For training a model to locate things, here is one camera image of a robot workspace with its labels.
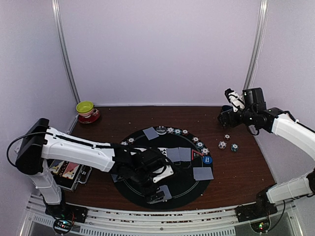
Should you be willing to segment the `clear round dealer button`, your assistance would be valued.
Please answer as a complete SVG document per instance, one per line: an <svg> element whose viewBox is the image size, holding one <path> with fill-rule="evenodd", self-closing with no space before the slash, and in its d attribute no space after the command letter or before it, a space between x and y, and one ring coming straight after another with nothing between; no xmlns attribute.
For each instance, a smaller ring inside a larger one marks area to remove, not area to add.
<svg viewBox="0 0 315 236"><path fill-rule="evenodd" d="M165 135L167 133L167 128L165 126L158 126L156 128L156 132L159 134L159 135Z"/></svg>

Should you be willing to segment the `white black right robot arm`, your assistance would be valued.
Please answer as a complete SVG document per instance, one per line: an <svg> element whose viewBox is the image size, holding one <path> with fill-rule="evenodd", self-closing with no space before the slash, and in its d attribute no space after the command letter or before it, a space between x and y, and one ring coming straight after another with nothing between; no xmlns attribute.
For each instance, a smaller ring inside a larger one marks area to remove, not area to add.
<svg viewBox="0 0 315 236"><path fill-rule="evenodd" d="M256 195L255 203L236 208L242 220L264 217L277 211L278 203L315 194L315 132L302 124L288 110L267 107L262 88L244 90L242 94L227 89L231 104L228 123L243 124L262 135L262 153L267 158L276 184Z"/></svg>

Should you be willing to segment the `green poker chip stack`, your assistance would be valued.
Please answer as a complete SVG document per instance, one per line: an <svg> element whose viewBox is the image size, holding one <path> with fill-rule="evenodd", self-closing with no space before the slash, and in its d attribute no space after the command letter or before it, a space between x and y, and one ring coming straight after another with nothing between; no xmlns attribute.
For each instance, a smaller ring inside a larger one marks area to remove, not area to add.
<svg viewBox="0 0 315 236"><path fill-rule="evenodd" d="M238 146L237 144L232 144L232 145L231 145L231 150L232 150L233 152L237 152L238 149L239 149L239 146Z"/></svg>

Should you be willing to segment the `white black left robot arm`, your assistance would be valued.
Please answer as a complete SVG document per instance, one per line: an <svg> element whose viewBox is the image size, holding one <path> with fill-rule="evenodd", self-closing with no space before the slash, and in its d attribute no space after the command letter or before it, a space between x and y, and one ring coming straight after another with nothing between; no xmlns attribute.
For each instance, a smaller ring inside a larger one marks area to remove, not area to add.
<svg viewBox="0 0 315 236"><path fill-rule="evenodd" d="M120 143L98 143L67 135L39 119L23 136L13 167L32 178L59 218L71 208L56 184L52 164L67 164L66 178L82 165L109 173L130 202L150 209L182 207L201 196L214 179L210 150L185 129L153 126Z"/></svg>

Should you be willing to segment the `blue playing card deck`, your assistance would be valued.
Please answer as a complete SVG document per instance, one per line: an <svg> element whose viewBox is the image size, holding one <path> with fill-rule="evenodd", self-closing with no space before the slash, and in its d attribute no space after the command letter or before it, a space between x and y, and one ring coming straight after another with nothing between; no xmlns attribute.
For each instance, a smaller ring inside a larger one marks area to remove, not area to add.
<svg viewBox="0 0 315 236"><path fill-rule="evenodd" d="M159 201L162 201L162 202L168 201L172 198L172 195L171 195L170 190L169 190L167 185L160 186L158 193L160 193L160 192L163 193L164 196L163 196L163 198L159 199Z"/></svg>

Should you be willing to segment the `blue round blind button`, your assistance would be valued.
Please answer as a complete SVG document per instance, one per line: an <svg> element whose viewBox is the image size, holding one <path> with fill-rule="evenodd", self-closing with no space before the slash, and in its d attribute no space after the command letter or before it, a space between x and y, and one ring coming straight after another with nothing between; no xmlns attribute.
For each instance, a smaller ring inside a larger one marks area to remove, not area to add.
<svg viewBox="0 0 315 236"><path fill-rule="evenodd" d="M207 165L210 165L213 162L212 157L209 156L209 155L203 156L202 157L202 161L203 161L204 164L207 164Z"/></svg>

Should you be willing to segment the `red black triangle marker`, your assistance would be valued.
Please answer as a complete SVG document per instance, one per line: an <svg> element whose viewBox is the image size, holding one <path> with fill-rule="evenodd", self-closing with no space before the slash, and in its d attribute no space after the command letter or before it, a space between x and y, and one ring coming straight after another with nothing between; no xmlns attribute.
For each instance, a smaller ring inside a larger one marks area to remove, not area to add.
<svg viewBox="0 0 315 236"><path fill-rule="evenodd" d="M199 157L203 157L204 155L194 149L191 150L191 160L197 159Z"/></svg>

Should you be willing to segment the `ten of clubs card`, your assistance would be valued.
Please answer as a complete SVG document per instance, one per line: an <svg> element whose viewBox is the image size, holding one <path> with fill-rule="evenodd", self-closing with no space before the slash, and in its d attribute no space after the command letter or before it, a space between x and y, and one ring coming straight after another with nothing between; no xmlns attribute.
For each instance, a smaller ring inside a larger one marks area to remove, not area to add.
<svg viewBox="0 0 315 236"><path fill-rule="evenodd" d="M167 156L167 148L158 147L158 150L160 150L163 155Z"/></svg>

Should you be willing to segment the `blue card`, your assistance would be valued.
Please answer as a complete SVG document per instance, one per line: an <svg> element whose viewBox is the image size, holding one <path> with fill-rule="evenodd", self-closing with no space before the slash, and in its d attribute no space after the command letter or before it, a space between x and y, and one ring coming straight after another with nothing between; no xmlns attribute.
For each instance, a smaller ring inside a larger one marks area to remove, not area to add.
<svg viewBox="0 0 315 236"><path fill-rule="evenodd" d="M148 140L152 140L159 137L159 134L153 127L143 129L143 133L145 134Z"/></svg>
<svg viewBox="0 0 315 236"><path fill-rule="evenodd" d="M194 167L193 177L196 181L213 180L213 172L211 167Z"/></svg>

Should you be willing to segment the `blue white poker chip stack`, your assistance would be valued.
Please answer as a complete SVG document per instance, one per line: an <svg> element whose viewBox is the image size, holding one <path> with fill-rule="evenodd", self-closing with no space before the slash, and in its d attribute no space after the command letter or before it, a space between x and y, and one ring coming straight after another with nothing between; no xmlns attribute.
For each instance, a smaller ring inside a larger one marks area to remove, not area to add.
<svg viewBox="0 0 315 236"><path fill-rule="evenodd" d="M219 149L225 149L227 147L227 143L225 141L220 141L218 143L218 148Z"/></svg>

